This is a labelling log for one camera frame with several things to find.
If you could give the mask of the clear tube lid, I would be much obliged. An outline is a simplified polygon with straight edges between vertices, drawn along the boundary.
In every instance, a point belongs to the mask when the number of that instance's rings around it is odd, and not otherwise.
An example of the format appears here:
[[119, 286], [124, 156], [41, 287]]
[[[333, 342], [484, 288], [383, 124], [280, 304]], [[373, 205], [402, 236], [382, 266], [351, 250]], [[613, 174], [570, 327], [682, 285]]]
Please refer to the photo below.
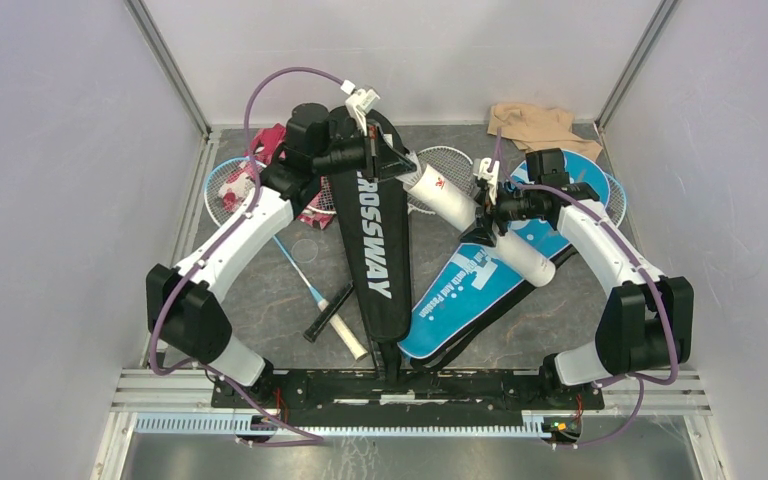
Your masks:
[[290, 253], [298, 263], [312, 263], [318, 257], [319, 245], [314, 240], [300, 239], [293, 244]]

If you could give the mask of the white shuttlecock tube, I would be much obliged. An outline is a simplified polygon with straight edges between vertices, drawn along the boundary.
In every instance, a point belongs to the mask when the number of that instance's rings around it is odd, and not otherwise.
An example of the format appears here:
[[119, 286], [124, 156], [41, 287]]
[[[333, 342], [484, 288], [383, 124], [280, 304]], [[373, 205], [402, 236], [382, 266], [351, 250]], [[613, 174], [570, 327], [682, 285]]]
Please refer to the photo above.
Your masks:
[[[409, 195], [430, 207], [459, 233], [473, 226], [478, 204], [434, 167], [418, 167], [398, 179]], [[498, 236], [490, 251], [535, 287], [547, 285], [556, 273], [554, 263], [512, 232]]]

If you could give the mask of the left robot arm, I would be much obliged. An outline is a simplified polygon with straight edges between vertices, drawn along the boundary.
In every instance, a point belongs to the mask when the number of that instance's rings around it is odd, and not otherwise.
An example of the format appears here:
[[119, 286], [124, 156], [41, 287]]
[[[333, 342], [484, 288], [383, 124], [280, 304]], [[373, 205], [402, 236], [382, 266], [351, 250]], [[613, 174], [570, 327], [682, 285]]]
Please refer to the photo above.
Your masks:
[[159, 341], [187, 354], [229, 383], [250, 407], [266, 405], [274, 394], [269, 361], [239, 341], [221, 303], [236, 278], [261, 248], [289, 226], [321, 190], [322, 177], [350, 173], [372, 186], [402, 180], [419, 169], [415, 153], [396, 133], [383, 131], [376, 115], [364, 128], [340, 135], [325, 106], [297, 106], [283, 141], [264, 169], [254, 168], [254, 185], [243, 206], [204, 243], [173, 267], [155, 265], [146, 277], [149, 365]]

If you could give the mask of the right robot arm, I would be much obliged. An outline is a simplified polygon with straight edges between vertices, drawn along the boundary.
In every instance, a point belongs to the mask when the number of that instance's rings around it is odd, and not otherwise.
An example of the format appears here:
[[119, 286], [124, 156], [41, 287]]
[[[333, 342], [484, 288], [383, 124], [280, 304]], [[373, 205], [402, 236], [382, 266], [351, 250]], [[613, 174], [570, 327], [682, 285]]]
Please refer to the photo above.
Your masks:
[[578, 385], [606, 386], [625, 376], [659, 385], [677, 380], [689, 358], [694, 291], [684, 277], [669, 277], [622, 234], [586, 182], [573, 182], [559, 149], [526, 156], [525, 183], [498, 179], [500, 165], [485, 158], [473, 168], [478, 207], [466, 243], [499, 247], [512, 221], [542, 220], [585, 260], [606, 295], [592, 341], [551, 354], [537, 382], [540, 400], [562, 408]]

